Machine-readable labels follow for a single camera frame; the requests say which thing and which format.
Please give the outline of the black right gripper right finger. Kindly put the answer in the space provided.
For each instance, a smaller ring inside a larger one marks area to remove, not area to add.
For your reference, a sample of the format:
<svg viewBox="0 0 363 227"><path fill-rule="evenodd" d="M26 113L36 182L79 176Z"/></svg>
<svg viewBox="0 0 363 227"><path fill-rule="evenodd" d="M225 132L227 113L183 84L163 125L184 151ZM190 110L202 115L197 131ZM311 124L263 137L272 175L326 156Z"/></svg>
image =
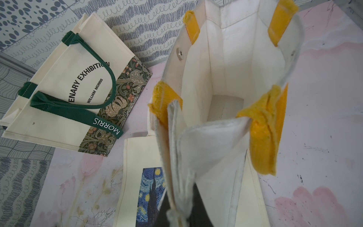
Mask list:
<svg viewBox="0 0 363 227"><path fill-rule="evenodd" d="M193 186L192 212L189 216L189 225L190 227L213 227L196 184Z"/></svg>

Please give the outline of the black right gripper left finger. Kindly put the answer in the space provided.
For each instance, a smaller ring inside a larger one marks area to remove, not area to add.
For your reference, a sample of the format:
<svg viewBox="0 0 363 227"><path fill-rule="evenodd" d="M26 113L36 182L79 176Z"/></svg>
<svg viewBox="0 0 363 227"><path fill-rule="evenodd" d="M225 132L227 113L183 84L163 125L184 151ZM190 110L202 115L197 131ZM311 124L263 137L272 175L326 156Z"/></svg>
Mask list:
<svg viewBox="0 0 363 227"><path fill-rule="evenodd" d="M171 223L168 218L168 212L173 211L169 198L167 195L161 201L160 211L157 215L157 218L153 224L153 227L170 227Z"/></svg>

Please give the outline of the starry night canvas tote bag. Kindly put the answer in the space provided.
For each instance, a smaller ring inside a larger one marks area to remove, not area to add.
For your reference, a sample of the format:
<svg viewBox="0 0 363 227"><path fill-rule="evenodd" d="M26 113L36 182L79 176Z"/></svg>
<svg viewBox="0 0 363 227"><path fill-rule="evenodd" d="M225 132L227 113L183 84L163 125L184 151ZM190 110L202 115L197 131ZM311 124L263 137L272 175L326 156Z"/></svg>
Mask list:
<svg viewBox="0 0 363 227"><path fill-rule="evenodd" d="M155 136L126 139L120 199L113 226L150 227L165 194L164 173ZM237 227L268 227L268 214L257 172L246 158L237 207Z"/></svg>

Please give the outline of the yellow handled white bag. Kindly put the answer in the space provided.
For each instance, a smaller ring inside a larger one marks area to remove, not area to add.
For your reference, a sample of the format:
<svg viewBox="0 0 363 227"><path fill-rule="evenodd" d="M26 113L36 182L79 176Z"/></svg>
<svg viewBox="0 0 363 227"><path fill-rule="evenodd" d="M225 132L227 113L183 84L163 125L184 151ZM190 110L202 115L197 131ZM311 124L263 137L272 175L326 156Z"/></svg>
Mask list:
<svg viewBox="0 0 363 227"><path fill-rule="evenodd" d="M214 227L233 227L246 158L275 175L288 80L304 39L293 1L202 1L183 18L149 111L171 227L197 185Z"/></svg>

